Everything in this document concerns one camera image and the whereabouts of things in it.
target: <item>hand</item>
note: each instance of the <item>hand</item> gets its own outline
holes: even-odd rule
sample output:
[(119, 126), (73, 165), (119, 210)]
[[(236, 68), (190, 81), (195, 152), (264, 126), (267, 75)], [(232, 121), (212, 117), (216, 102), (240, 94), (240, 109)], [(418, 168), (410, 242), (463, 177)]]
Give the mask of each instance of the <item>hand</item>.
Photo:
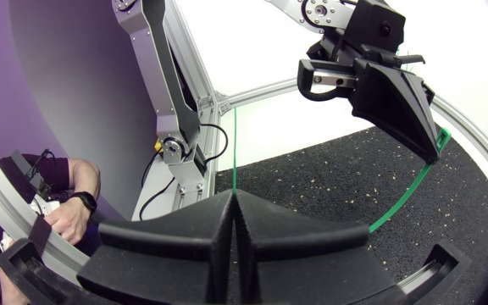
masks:
[(1, 301), (3, 305), (26, 305), (30, 300), (13, 284), (0, 267)]
[(86, 232), (89, 218), (90, 210), (84, 206), (84, 203), (79, 198), (72, 197), (44, 219), (56, 233), (60, 234), (72, 245), (75, 245)]

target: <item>yellow connector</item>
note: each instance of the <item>yellow connector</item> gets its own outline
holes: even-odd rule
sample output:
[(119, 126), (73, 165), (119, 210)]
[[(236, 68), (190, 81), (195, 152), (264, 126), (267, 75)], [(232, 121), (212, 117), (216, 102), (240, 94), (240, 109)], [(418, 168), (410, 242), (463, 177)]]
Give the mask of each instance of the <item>yellow connector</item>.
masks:
[(156, 145), (153, 146), (153, 149), (158, 151), (158, 153), (163, 152), (163, 146), (161, 146), (161, 141), (159, 139), (156, 141)]

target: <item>wrist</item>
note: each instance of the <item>wrist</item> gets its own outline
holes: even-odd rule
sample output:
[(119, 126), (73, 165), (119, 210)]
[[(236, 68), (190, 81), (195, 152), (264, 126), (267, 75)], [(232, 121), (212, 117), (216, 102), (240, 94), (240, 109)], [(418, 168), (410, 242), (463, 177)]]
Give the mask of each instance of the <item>wrist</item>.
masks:
[(69, 198), (69, 200), (67, 200), (67, 202), (69, 205), (72, 205), (76, 208), (78, 208), (80, 211), (82, 211), (84, 214), (88, 215), (88, 217), (90, 217), (90, 215), (92, 214), (92, 211), (90, 211), (89, 208), (87, 208), (84, 203), (81, 201), (80, 198), (77, 198), (77, 197), (72, 197), (72, 198)]

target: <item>black rubber floor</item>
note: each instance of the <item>black rubber floor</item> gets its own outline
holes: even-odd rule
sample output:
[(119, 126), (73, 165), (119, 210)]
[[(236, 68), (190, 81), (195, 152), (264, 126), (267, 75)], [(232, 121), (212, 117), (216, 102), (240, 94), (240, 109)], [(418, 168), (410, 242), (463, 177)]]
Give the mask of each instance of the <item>black rubber floor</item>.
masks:
[[(371, 224), (400, 198), (423, 165), (374, 127), (240, 167), (237, 188), (308, 217)], [(216, 191), (231, 188), (231, 177), (231, 170), (219, 172)], [(472, 264), (439, 303), (471, 304), (488, 282), (488, 180), (453, 139), (405, 206), (372, 233), (369, 250), (401, 280), (422, 266), (441, 239), (452, 241)], [(231, 260), (236, 266), (237, 256)], [(237, 280), (233, 268), (229, 303), (239, 302)]]

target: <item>watch strap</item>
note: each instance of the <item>watch strap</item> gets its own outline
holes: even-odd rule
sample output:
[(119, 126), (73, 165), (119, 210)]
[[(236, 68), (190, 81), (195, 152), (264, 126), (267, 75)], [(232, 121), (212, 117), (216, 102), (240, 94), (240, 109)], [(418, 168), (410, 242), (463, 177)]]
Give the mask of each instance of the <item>watch strap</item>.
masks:
[(82, 200), (82, 203), (84, 203), (84, 206), (90, 210), (91, 214), (95, 213), (95, 210), (97, 209), (97, 202), (92, 194), (87, 191), (78, 191), (71, 195), (69, 198), (72, 197), (80, 198)]

